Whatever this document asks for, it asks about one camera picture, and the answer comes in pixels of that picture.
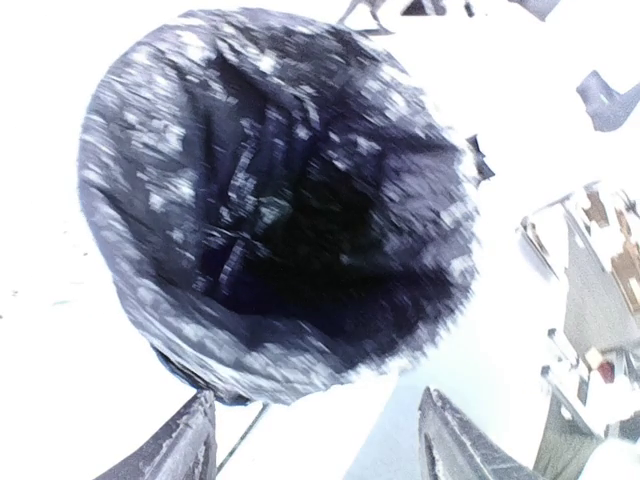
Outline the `black plastic trash bag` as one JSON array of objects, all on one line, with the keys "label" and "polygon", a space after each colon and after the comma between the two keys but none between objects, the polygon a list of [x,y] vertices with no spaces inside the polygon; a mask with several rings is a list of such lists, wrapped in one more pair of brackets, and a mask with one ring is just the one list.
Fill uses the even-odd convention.
[{"label": "black plastic trash bag", "polygon": [[236,8],[187,11],[108,67],[77,174],[150,347],[290,404],[425,359],[473,296],[493,172],[367,36]]}]

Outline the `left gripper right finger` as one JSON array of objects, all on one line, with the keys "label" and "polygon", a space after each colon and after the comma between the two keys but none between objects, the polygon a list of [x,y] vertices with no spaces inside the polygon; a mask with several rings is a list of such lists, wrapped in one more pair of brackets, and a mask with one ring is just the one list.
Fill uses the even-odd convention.
[{"label": "left gripper right finger", "polygon": [[531,480],[535,473],[496,445],[444,393],[427,387],[419,406],[421,477]]}]

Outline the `teal plastic trash bin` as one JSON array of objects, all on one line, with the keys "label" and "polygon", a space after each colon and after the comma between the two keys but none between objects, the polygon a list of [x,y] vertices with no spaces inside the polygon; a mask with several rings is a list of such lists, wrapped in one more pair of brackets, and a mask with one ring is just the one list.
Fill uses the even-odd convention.
[{"label": "teal plastic trash bin", "polygon": [[237,392],[228,390],[221,390],[217,387],[209,385],[206,381],[195,375],[190,370],[181,366],[178,363],[173,362],[168,356],[162,353],[154,346],[151,347],[160,363],[169,371],[174,377],[185,383],[186,385],[200,391],[211,391],[214,394],[215,400],[226,406],[246,406],[252,403],[252,400],[240,395]]}]

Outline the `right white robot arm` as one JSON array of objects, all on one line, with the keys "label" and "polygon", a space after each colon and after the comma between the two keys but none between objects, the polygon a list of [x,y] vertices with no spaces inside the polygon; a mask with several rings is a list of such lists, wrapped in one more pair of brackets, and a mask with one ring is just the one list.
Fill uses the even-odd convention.
[{"label": "right white robot arm", "polygon": [[639,84],[620,93],[596,70],[576,87],[595,131],[608,133],[619,129],[639,104]]}]

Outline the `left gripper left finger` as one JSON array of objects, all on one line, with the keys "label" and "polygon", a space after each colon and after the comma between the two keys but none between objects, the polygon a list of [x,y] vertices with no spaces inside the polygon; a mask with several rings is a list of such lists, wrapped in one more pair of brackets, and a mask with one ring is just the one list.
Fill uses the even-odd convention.
[{"label": "left gripper left finger", "polygon": [[198,391],[143,445],[96,480],[216,478],[215,398]]}]

